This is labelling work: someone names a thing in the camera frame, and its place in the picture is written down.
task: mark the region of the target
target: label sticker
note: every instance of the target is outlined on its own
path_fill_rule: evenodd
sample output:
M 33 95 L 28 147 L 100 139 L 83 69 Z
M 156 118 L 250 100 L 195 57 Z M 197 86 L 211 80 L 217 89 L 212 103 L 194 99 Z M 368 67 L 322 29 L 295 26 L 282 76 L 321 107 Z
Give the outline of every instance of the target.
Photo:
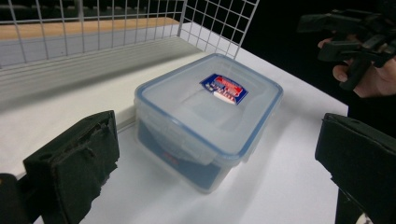
M 241 85 L 218 74 L 207 77 L 200 84 L 220 100 L 233 105 L 238 105 L 248 94 Z

